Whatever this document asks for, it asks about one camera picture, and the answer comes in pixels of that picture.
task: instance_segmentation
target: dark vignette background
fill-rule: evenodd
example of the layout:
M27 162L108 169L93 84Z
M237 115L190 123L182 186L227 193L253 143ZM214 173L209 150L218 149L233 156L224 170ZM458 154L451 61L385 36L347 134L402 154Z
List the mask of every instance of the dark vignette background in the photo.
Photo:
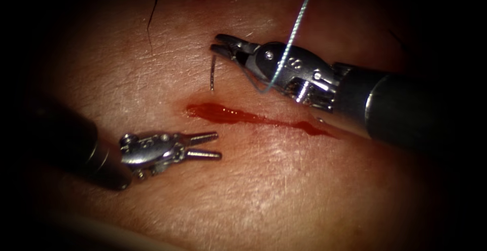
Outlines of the dark vignette background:
M68 39L70 32L66 32L76 20L81 10L92 0L20 0L16 2L15 8L22 41L22 49L25 52L19 61L21 67L13 72L15 81L14 99L22 97L24 91L36 85L38 75L44 69L44 60L50 58L51 50L55 45ZM411 51L412 63L423 63L428 68L423 71L423 76L440 82L454 83L458 76L458 68L452 56L461 56L459 44L462 35L459 12L462 4L458 0L394 0L401 3L405 11L411 15L413 29L420 37L423 52ZM459 94L446 94L456 101ZM18 162L12 166L7 165L10 170L22 170L23 155ZM432 236L438 239L438 249L467 249L465 244L470 223L467 222L466 210L468 205L468 194L465 185L465 169L454 165L453 162L446 165L446 178L450 183L451 214L445 220L446 232L436 233L431 231ZM7 197L10 200L7 204L7 227L12 233L12 238L28 238L18 242L20 246L62 250L112 250L96 242L84 239L79 235L60 231L57 228L46 227L31 218L31 210L35 204L29 205L28 189L22 187L22 181L17 179L15 172L7 174L7 179L13 186L7 190Z

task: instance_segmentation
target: blood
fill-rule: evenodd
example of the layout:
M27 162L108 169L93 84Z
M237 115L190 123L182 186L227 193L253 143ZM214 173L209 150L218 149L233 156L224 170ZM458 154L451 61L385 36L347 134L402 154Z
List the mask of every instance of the blood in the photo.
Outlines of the blood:
M236 124L238 122L244 122L252 124L287 126L301 129L311 136L332 136L327 131L317 129L308 122L302 121L297 123L285 123L241 110L230 109L218 103L189 104L186 107L186 111L190 117L199 117L218 124Z

